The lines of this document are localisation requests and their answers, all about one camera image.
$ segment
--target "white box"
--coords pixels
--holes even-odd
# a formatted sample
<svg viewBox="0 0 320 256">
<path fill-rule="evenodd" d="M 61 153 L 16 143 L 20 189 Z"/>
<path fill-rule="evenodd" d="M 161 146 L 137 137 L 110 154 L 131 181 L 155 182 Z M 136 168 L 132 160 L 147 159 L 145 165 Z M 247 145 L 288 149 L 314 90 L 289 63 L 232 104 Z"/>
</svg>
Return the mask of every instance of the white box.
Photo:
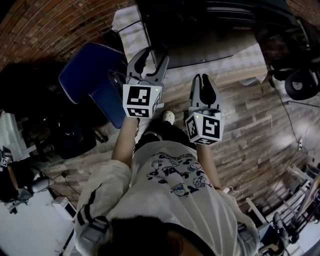
<svg viewBox="0 0 320 256">
<path fill-rule="evenodd" d="M 66 220 L 73 221 L 76 217 L 76 208 L 66 196 L 58 196 L 52 201 L 52 205 Z"/>
<path fill-rule="evenodd" d="M 162 87 L 124 84 L 123 108 L 128 117 L 152 118 L 161 100 Z"/>
<path fill-rule="evenodd" d="M 214 116 L 194 112 L 187 118 L 185 125 L 190 142 L 212 145 L 222 140 L 225 122 Z"/>
</svg>

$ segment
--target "hand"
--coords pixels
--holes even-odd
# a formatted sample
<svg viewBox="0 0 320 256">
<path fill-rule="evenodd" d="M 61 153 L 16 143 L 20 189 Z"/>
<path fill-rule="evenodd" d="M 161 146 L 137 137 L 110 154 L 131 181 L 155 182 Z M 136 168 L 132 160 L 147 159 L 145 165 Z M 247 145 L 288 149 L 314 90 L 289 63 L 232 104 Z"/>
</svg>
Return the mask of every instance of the hand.
<svg viewBox="0 0 320 256">
<path fill-rule="evenodd" d="M 6 160 L 6 164 L 7 164 L 7 165 L 10 165 L 10 164 L 13 162 L 13 161 L 12 161 L 12 160 L 13 160 L 12 157 L 8 157 L 8 156 L 7 156 L 7 157 L 5 157 L 4 159 Z"/>
</svg>

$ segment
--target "white wall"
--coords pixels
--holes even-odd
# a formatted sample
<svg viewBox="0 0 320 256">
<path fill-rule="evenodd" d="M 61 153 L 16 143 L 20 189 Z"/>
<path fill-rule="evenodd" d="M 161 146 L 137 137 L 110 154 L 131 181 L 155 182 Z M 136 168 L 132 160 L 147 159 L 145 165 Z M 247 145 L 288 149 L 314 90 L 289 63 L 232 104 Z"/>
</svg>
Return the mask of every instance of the white wall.
<svg viewBox="0 0 320 256">
<path fill-rule="evenodd" d="M 300 233 L 298 243 L 301 249 L 306 253 L 320 239 L 320 223 L 308 223 Z"/>
<path fill-rule="evenodd" d="M 304 254 L 304 251 L 300 248 L 297 242 L 294 244 L 290 243 L 285 249 L 288 253 L 284 253 L 283 255 L 301 256 Z"/>
<path fill-rule="evenodd" d="M 16 215 L 0 203 L 0 247 L 7 256 L 59 255 L 74 223 L 60 216 L 52 200 L 48 191 L 36 193 Z"/>
</svg>

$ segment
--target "cartoon print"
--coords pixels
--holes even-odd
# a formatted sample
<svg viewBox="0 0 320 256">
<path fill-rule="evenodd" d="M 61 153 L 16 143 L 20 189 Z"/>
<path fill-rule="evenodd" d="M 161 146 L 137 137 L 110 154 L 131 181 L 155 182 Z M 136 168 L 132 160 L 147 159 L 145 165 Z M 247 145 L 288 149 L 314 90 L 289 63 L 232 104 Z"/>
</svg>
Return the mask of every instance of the cartoon print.
<svg viewBox="0 0 320 256">
<path fill-rule="evenodd" d="M 196 163 L 192 163 L 192 164 L 188 165 L 187 169 L 190 172 L 194 172 L 194 171 L 201 169 L 201 166 L 199 163 L 196 162 Z"/>
<path fill-rule="evenodd" d="M 199 189 L 194 188 L 193 186 L 188 186 L 188 189 L 189 189 L 189 191 L 190 191 L 191 194 L 194 193 L 194 192 L 199 191 Z"/>
<path fill-rule="evenodd" d="M 187 160 L 185 160 L 185 161 L 183 162 L 183 164 L 184 164 L 184 165 L 188 165 L 188 164 L 190 164 L 191 161 L 192 161 L 192 159 L 187 159 Z"/>
<path fill-rule="evenodd" d="M 170 160 L 170 163 L 174 166 L 177 167 L 179 165 L 179 162 L 175 161 L 175 160 Z"/>
<path fill-rule="evenodd" d="M 201 176 L 202 174 L 205 174 L 205 172 L 202 169 L 196 171 L 197 176 Z"/>
<path fill-rule="evenodd" d="M 157 171 L 154 171 L 154 172 L 150 172 L 150 174 L 147 174 L 147 178 L 149 181 L 151 181 L 153 178 L 159 178 L 159 179 L 162 179 L 163 177 L 161 176 L 157 176 L 159 174 L 159 172 Z"/>
<path fill-rule="evenodd" d="M 156 170 L 158 171 L 159 170 L 159 167 L 162 166 L 162 163 L 163 161 L 162 160 L 155 160 L 151 163 L 151 166 Z"/>
<path fill-rule="evenodd" d="M 170 174 L 180 174 L 180 172 L 177 171 L 176 168 L 174 168 L 173 166 L 166 166 L 162 168 L 163 173 L 165 174 L 165 176 L 169 176 Z"/>
<path fill-rule="evenodd" d="M 196 188 L 204 188 L 206 185 L 211 187 L 210 181 L 203 176 L 195 177 L 193 179 L 193 184 L 195 185 Z"/>
<path fill-rule="evenodd" d="M 189 192 L 186 192 L 184 185 L 182 183 L 179 183 L 173 186 L 171 189 L 178 197 L 184 197 L 189 195 Z"/>
<path fill-rule="evenodd" d="M 168 181 L 166 181 L 165 179 L 161 179 L 161 180 L 158 181 L 158 183 L 160 183 L 160 184 L 166 184 L 166 183 L 168 183 Z"/>
<path fill-rule="evenodd" d="M 169 159 L 169 160 L 173 159 L 173 160 L 178 161 L 179 163 L 181 163 L 184 158 L 188 158 L 187 161 L 191 161 L 194 157 L 192 154 L 182 154 L 178 157 L 175 157 L 175 156 L 168 155 L 167 153 L 164 153 L 164 152 L 159 152 L 159 153 L 153 154 L 151 157 L 155 157 L 155 156 L 158 156 L 159 159 Z"/>
<path fill-rule="evenodd" d="M 184 177 L 185 179 L 188 179 L 190 173 L 191 173 L 191 172 L 185 171 L 185 172 L 183 172 L 183 173 L 180 173 L 180 176 L 181 176 L 181 177 Z"/>
</svg>

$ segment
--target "black monitor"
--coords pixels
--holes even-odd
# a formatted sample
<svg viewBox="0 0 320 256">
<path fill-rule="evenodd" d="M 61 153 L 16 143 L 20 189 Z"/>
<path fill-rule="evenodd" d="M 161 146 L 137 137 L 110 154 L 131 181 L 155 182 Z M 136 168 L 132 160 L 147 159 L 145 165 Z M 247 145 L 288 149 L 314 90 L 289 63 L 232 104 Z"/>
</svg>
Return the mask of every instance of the black monitor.
<svg viewBox="0 0 320 256">
<path fill-rule="evenodd" d="M 136 0 L 156 65 L 168 68 L 233 56 L 250 42 L 298 26 L 284 0 Z"/>
</svg>

